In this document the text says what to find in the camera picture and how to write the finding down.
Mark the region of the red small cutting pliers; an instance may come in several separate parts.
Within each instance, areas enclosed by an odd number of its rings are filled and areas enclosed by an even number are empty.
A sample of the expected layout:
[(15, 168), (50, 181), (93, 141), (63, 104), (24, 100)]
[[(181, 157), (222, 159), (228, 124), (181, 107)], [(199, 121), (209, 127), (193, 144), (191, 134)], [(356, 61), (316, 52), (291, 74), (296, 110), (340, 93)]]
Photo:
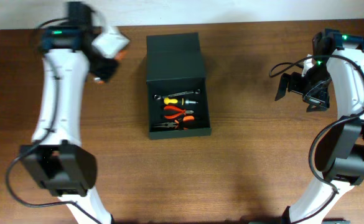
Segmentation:
[(180, 116), (194, 114), (193, 110), (185, 110), (176, 106), (167, 105), (164, 107), (164, 111), (173, 111), (175, 114), (164, 115), (165, 119), (176, 119)]

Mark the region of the black gift box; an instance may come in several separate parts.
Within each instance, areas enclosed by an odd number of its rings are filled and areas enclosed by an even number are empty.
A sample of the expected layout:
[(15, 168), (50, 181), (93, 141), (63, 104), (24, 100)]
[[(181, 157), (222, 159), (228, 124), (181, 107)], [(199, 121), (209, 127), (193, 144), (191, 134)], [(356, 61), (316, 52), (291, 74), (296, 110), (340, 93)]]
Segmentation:
[[(211, 135), (206, 71), (198, 33), (149, 35), (146, 40), (149, 138), (157, 140)], [(194, 116), (196, 118), (195, 121), (182, 124), (182, 127), (187, 129), (152, 127), (153, 124), (175, 120), (164, 118), (164, 115), (175, 114), (175, 112), (164, 111), (166, 105), (163, 99), (155, 100), (154, 95), (168, 95), (198, 89), (201, 90), (200, 94), (172, 97), (198, 101), (197, 105), (171, 105), (194, 111), (194, 114), (178, 117)]]

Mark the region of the chrome blue ratchet wrench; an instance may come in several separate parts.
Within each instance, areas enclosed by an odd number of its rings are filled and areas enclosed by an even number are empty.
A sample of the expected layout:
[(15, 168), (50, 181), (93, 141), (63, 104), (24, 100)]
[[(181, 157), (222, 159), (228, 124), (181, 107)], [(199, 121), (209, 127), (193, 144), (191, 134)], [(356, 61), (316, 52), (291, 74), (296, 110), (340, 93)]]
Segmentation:
[(168, 94), (168, 95), (154, 95), (153, 98), (155, 100), (161, 100), (164, 98), (172, 98), (172, 97), (176, 97), (176, 96), (183, 96), (183, 95), (190, 95), (190, 94), (200, 94), (201, 90), (189, 90), (189, 91), (182, 91), (182, 92), (178, 92), (178, 93), (172, 93), (172, 94)]

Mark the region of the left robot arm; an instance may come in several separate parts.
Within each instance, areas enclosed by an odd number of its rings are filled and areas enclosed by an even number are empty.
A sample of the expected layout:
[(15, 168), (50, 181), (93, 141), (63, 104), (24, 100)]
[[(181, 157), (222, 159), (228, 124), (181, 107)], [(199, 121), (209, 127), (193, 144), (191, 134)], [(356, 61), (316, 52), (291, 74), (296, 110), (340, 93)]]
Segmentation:
[(31, 144), (21, 146), (17, 160), (78, 223), (113, 223), (95, 186), (97, 161), (82, 148), (80, 113), (87, 76), (107, 82), (129, 41), (106, 23), (96, 28), (95, 13), (84, 2), (70, 1), (65, 17), (39, 26), (44, 63), (40, 116)]

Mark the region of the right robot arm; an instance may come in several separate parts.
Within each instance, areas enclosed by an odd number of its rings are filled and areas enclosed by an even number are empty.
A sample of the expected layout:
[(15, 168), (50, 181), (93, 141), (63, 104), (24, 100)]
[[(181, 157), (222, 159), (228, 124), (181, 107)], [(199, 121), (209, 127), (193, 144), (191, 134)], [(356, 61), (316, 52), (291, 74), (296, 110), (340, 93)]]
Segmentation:
[(312, 39), (313, 53), (275, 65), (276, 99), (297, 93), (307, 110), (326, 111), (329, 88), (337, 102), (337, 119), (314, 138), (308, 155), (313, 179), (301, 198), (288, 206), (283, 223), (325, 223), (338, 200), (364, 181), (364, 37), (326, 29)]

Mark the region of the yellow black stubby screwdriver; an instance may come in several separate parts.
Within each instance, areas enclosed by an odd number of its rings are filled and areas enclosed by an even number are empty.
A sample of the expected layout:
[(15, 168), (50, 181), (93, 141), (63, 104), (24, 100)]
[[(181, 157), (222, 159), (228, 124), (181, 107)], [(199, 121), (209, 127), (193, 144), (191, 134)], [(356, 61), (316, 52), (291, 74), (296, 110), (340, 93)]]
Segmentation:
[(165, 105), (197, 105), (198, 101), (190, 100), (187, 98), (164, 98), (163, 102)]

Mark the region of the orange black long-nose pliers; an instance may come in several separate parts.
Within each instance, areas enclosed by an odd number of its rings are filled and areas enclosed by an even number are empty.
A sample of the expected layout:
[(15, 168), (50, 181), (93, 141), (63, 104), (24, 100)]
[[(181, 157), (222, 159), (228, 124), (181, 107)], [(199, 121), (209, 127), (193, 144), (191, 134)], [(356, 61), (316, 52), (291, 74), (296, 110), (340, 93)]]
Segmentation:
[(152, 127), (153, 128), (187, 129), (187, 128), (183, 128), (182, 124), (189, 122), (189, 121), (195, 121), (195, 120), (196, 120), (196, 118), (194, 116), (185, 116), (183, 118), (177, 118), (173, 121), (167, 121), (164, 123), (153, 124)]

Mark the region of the orange socket bit holder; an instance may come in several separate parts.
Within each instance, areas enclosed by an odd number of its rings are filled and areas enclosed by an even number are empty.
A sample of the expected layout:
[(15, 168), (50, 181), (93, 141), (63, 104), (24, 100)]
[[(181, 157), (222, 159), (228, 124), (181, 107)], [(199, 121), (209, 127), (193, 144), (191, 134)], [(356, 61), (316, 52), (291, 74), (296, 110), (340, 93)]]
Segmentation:
[(92, 71), (96, 83), (107, 83), (116, 73), (120, 62), (125, 58), (127, 50), (121, 50), (113, 58), (101, 58)]

